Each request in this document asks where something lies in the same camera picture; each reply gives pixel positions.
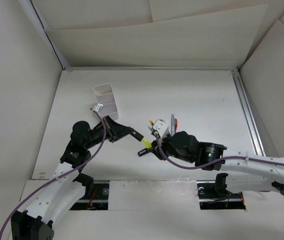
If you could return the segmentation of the black yellow highlighter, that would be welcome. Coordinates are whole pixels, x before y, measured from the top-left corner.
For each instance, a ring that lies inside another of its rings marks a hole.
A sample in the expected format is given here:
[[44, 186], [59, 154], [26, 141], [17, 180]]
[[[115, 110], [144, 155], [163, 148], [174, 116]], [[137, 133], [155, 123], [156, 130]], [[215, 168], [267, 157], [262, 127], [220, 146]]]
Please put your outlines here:
[[135, 130], [133, 130], [130, 134], [139, 142], [142, 142], [144, 139], [144, 136]]

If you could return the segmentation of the yellow highlighter cap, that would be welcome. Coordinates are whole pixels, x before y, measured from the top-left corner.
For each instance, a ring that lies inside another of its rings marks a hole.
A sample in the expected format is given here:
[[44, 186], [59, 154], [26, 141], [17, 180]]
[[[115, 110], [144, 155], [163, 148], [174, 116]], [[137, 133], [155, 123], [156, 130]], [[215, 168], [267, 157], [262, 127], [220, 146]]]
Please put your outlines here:
[[151, 143], [151, 142], [149, 142], [149, 141], [146, 140], [146, 139], [144, 139], [143, 142], [144, 142], [145, 148], [147, 148], [147, 149], [152, 148], [152, 143]]

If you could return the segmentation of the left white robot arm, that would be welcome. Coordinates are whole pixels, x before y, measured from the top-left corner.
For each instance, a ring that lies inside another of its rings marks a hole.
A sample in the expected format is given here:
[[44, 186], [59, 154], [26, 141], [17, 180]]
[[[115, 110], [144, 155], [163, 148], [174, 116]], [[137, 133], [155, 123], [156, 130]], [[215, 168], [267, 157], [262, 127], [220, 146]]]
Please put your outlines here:
[[132, 127], [121, 125], [109, 116], [91, 128], [86, 121], [72, 127], [70, 142], [60, 158], [51, 180], [39, 187], [32, 204], [24, 211], [15, 210], [10, 218], [14, 240], [51, 240], [55, 229], [67, 211], [81, 198], [89, 198], [94, 191], [94, 179], [82, 173], [93, 159], [90, 148], [108, 140], [114, 143], [127, 135], [138, 141], [143, 135]]

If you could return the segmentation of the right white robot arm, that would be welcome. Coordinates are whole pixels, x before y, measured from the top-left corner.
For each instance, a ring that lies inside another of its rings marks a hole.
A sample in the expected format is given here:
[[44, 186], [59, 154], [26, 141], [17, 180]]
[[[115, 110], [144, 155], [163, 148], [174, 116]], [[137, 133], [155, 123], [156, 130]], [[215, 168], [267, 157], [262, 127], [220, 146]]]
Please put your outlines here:
[[[218, 171], [213, 191], [219, 197], [239, 192], [276, 192], [284, 196], [284, 157], [240, 152], [222, 144], [199, 142], [185, 131], [174, 135], [154, 131], [150, 152], [160, 160], [189, 170]], [[173, 161], [189, 163], [183, 166]]]

